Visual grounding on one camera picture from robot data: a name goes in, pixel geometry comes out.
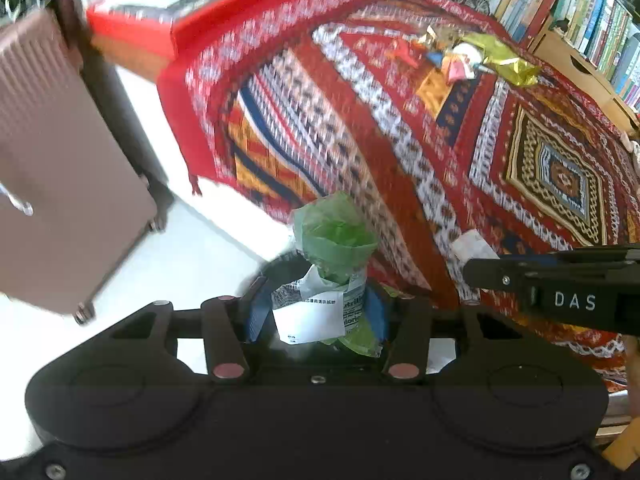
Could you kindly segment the small white paper packet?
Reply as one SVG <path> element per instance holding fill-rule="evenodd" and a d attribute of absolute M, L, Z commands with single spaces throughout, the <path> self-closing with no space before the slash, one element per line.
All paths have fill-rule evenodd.
<path fill-rule="evenodd" d="M 451 244 L 451 250 L 462 266 L 472 259 L 498 259 L 492 247 L 477 229 L 464 232 Z"/>

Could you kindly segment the green plastic wrapper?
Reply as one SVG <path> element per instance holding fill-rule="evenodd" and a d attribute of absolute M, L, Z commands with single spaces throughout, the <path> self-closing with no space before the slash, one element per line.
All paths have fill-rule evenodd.
<path fill-rule="evenodd" d="M 294 210 L 292 222 L 296 250 L 309 268 L 271 294 L 280 341 L 290 346 L 339 342 L 360 356 L 378 358 L 382 338 L 366 311 L 368 263 L 378 248 L 375 232 L 343 192 Z"/>

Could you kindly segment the red white snack packet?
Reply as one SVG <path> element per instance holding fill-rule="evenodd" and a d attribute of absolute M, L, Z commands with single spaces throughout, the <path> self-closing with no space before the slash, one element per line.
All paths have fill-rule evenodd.
<path fill-rule="evenodd" d="M 442 57 L 440 66 L 442 76 L 446 84 L 454 84 L 457 81 L 473 80 L 476 78 L 474 65 L 466 54 L 448 52 Z"/>

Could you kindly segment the gold foil wrapper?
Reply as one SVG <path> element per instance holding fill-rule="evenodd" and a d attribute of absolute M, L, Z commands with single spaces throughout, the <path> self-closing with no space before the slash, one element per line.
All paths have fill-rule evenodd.
<path fill-rule="evenodd" d="M 426 50 L 451 50 L 459 41 L 460 29 L 452 25 L 428 25 L 416 43 Z"/>

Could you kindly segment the orange red chili piece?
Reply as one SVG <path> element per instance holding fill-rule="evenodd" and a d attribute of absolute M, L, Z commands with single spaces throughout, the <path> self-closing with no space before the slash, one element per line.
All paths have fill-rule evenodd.
<path fill-rule="evenodd" d="M 403 39 L 394 40 L 390 50 L 385 55 L 391 60 L 396 60 L 405 63 L 411 68 L 417 68 L 419 63 L 412 56 L 410 44 Z"/>

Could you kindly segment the right row of books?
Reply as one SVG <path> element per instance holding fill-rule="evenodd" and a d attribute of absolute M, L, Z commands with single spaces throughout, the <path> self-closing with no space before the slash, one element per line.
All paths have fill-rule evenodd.
<path fill-rule="evenodd" d="M 494 18 L 520 46 L 551 18 L 558 32 L 612 84 L 637 114 L 639 107 L 639 0 L 488 0 Z"/>

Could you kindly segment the black lined trash bin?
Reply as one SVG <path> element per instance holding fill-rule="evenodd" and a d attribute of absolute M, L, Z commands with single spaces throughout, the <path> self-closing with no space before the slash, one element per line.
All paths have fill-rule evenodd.
<path fill-rule="evenodd" d="M 284 252 L 244 278 L 238 291 L 239 302 L 266 304 L 270 308 L 272 293 L 282 285 L 302 278 L 309 268 L 310 263 L 299 252 Z"/>

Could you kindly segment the red patterned tablecloth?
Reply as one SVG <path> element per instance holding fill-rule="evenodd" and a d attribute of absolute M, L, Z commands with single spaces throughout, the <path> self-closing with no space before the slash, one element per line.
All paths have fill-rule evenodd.
<path fill-rule="evenodd" d="M 639 238 L 639 179 L 618 129 L 549 64 L 538 84 L 446 84 L 416 43 L 428 25 L 506 41 L 449 0 L 221 0 L 158 77 L 192 183 L 233 188 L 278 221 L 348 194 L 380 244 L 370 268 L 441 307 L 514 298 L 462 278 L 452 242 L 502 256 Z M 385 53 L 410 44 L 411 68 Z"/>

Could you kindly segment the pink ribbed suitcase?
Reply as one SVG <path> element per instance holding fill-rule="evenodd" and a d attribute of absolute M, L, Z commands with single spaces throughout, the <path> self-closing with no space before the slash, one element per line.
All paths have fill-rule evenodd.
<path fill-rule="evenodd" d="M 2 28 L 2 294 L 88 323 L 94 296 L 156 215 L 54 14 Z"/>

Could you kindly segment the wooden shelf box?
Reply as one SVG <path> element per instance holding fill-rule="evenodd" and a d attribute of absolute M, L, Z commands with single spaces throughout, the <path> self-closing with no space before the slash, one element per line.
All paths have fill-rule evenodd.
<path fill-rule="evenodd" d="M 555 67 L 577 88 L 598 104 L 606 117 L 631 140 L 639 140 L 639 121 L 636 113 L 615 92 L 612 84 L 575 50 L 564 38 L 547 26 L 529 43 L 528 52 Z"/>

